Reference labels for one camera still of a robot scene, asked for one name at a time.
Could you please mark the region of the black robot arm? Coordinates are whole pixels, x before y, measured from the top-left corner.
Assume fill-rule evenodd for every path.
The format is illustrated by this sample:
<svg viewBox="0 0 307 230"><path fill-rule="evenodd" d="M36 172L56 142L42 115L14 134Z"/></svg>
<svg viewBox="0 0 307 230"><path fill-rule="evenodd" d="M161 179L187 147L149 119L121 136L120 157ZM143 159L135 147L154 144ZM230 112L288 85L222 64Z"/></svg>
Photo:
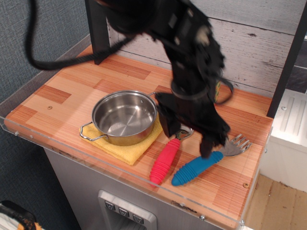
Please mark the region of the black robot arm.
<svg viewBox="0 0 307 230"><path fill-rule="evenodd" d="M224 56L208 17L188 0L102 0L100 5L117 32L148 34L162 43L173 78L171 93L156 95L160 123L167 136L181 124L201 133L200 153L208 158L230 131L214 106Z"/></svg>

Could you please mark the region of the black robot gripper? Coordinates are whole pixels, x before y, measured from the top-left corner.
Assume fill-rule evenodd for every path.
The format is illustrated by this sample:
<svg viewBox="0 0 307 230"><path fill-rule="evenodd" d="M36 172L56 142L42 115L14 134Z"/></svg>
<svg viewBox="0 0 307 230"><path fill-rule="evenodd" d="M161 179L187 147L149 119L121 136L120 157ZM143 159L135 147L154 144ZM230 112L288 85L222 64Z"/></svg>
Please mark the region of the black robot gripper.
<svg viewBox="0 0 307 230"><path fill-rule="evenodd" d="M155 96L164 134L171 137L179 131L182 124L201 133L202 158L209 158L214 147L224 146L230 131L230 126L218 115L215 106L225 103L231 96L218 103L214 102L217 81L231 87L228 80L217 79L208 82L202 91L189 95L172 82L171 93L158 92Z"/></svg>

